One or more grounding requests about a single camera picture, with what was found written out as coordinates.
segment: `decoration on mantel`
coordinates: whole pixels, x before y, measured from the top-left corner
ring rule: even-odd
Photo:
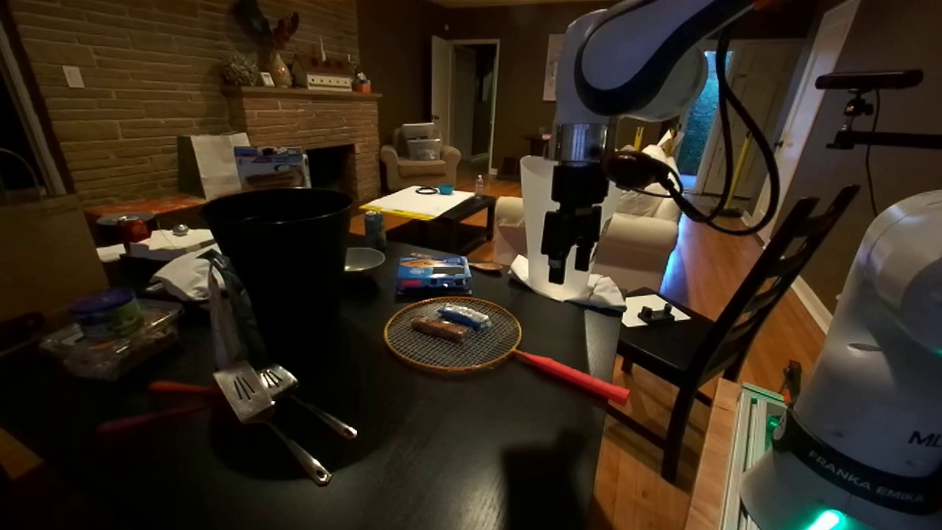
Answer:
[[[299,27],[299,15],[283,15],[277,22],[265,16],[259,7],[259,0],[234,0],[234,16],[247,27],[247,32],[259,40],[259,68],[261,68],[261,82],[287,88],[291,84],[291,71],[283,57],[286,43],[293,37]]]

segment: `floor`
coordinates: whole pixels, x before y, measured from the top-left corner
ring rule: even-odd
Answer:
[[[474,174],[461,171],[459,188],[474,188]],[[489,194],[518,194],[518,183],[511,177],[489,177]],[[470,259],[489,259],[489,243],[477,246]],[[729,239],[712,230],[683,224],[680,240],[673,250],[670,272],[664,278],[664,290],[670,281],[683,281],[684,303],[702,315],[717,315],[729,290],[737,284],[743,271],[751,266],[758,243],[751,239]],[[820,330],[813,322],[805,309],[787,294],[758,337],[752,342],[751,358],[743,362],[742,380],[764,387],[777,387],[782,380],[782,364],[798,358],[801,364],[813,364],[820,347]],[[661,424],[670,390],[634,370],[633,380],[623,380],[617,367],[611,377],[633,386],[629,411],[642,415],[646,424]],[[696,464],[696,448],[702,440],[707,409],[693,411],[680,483],[659,478],[659,456],[657,448],[627,433],[617,424],[608,424],[601,440],[601,461],[595,478],[595,504],[590,504],[590,530],[680,530],[684,523],[689,509],[689,486]],[[4,517],[22,517],[28,523],[19,526],[105,526],[100,512],[82,501],[78,490],[66,487],[62,477],[41,464],[41,458],[18,443],[9,433],[0,428],[0,467],[12,477],[12,495],[2,495],[0,478],[0,526]]]

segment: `light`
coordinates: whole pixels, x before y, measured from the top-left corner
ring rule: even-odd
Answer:
[[[848,515],[842,509],[824,509],[805,530],[842,530]]]

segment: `coffee table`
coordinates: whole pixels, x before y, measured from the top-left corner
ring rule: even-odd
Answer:
[[[66,377],[44,356],[4,358],[0,424],[127,526],[586,526],[602,406],[520,362],[433,377],[395,358],[381,342],[386,317],[402,305],[390,275],[397,256],[415,250],[389,243],[374,275],[347,278],[334,336],[316,345],[331,356],[296,370],[296,390],[362,437],[340,440],[291,409],[277,415],[331,467],[328,486],[305,478],[265,427],[241,427],[225,409],[118,437],[93,433],[105,418],[178,403],[147,395],[149,380],[212,383],[203,311],[178,322],[177,350],[118,383]],[[581,309],[506,275],[474,272],[470,289],[518,315],[524,350],[595,372],[611,367],[611,345],[586,345],[595,330]]]
[[[425,194],[417,184],[409,184],[380,200],[371,200],[362,209],[412,216],[386,231],[386,239],[390,240],[436,246],[447,252],[470,252],[495,231],[495,203],[496,197],[490,194]],[[465,224],[477,211],[486,211],[486,225]]]

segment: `couch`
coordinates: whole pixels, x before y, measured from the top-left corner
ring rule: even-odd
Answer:
[[[659,184],[615,191],[615,211],[595,246],[595,272],[611,275],[621,290],[659,289],[676,243],[680,206]],[[524,200],[496,197],[495,259],[508,264],[526,256]]]
[[[440,137],[406,137],[402,130],[395,130],[390,143],[380,146],[381,159],[381,191],[397,191],[409,184],[456,184],[461,153]]]

